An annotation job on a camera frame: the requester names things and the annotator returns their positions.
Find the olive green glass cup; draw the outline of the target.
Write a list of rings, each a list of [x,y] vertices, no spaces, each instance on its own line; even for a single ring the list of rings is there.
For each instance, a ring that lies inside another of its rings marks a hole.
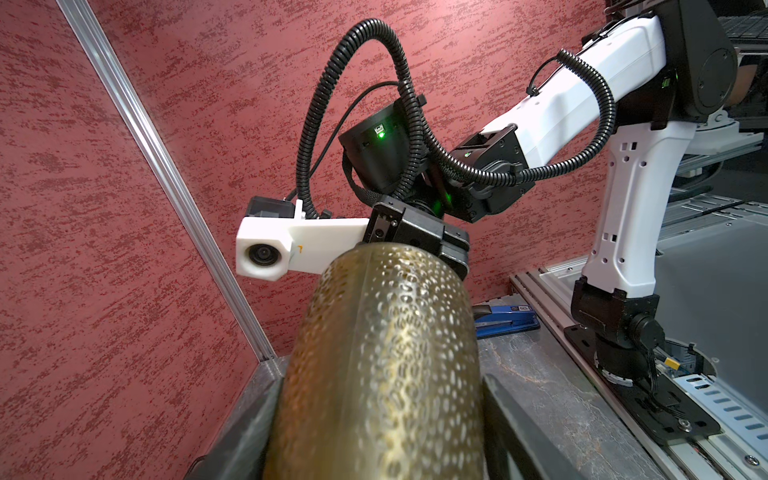
[[[479,479],[468,293],[436,256],[363,244],[322,274],[284,377],[267,479]]]

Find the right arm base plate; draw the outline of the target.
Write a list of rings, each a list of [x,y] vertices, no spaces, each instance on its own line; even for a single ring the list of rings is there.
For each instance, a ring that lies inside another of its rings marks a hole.
[[[612,381],[598,367],[594,332],[571,326],[564,330],[564,335],[654,443],[672,446],[704,440],[722,432],[719,422],[668,376],[658,374],[653,385],[646,380]]]

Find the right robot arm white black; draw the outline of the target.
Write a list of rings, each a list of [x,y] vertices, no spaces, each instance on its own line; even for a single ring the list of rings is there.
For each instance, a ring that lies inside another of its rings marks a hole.
[[[673,178],[697,126],[731,93],[736,53],[708,2],[662,1],[553,63],[523,101],[453,150],[428,126],[414,134],[422,109],[397,100],[342,135],[342,165],[368,205],[399,200],[475,222],[606,152],[597,236],[571,313],[596,336],[601,374],[631,386],[655,376],[664,341],[654,256]]]

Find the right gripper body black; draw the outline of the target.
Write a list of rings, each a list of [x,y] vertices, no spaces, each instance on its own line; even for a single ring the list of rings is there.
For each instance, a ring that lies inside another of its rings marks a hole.
[[[461,280],[469,274],[469,234],[399,200],[380,200],[373,205],[362,242],[417,247],[438,257]]]

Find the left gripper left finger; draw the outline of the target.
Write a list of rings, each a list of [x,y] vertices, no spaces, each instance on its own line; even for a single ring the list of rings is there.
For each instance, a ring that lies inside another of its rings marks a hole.
[[[281,388],[273,381],[185,478],[261,479]]]

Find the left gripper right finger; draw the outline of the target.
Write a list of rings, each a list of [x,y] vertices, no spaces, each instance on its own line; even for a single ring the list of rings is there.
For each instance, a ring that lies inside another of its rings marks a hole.
[[[484,455],[491,479],[583,477],[495,376],[483,376],[482,391]]]

